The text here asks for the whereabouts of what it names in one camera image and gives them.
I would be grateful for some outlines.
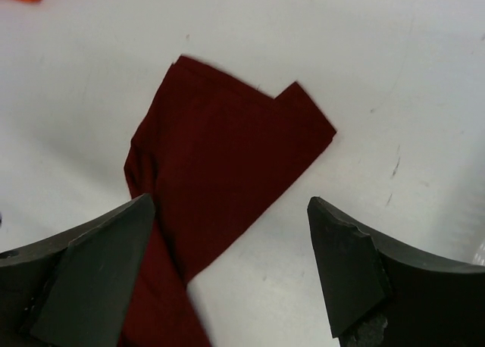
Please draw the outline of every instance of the white table surface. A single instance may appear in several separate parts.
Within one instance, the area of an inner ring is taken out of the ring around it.
[[[298,80],[338,135],[189,292],[214,346],[338,346],[308,200],[469,260],[453,240],[485,221],[484,34],[483,0],[0,0],[0,251],[129,198],[130,138],[181,53],[270,95]]]

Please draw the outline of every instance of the dark red cloth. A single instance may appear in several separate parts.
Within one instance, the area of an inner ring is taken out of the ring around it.
[[[157,216],[120,343],[207,346],[186,284],[305,171],[335,129],[297,83],[276,99],[191,58],[167,72],[125,164]]]

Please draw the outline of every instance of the white surface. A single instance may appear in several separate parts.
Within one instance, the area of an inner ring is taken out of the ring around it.
[[[216,346],[337,346],[312,195],[455,258],[485,237],[484,19],[483,0],[0,0],[0,249],[129,198],[130,137],[179,54],[272,95],[298,80],[338,136],[189,290]]]

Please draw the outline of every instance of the maroon towel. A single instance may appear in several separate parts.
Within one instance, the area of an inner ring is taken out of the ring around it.
[[[120,345],[209,345],[186,284],[283,194],[334,134],[297,83],[272,99],[180,57],[125,164],[131,195],[150,193],[157,216]]]

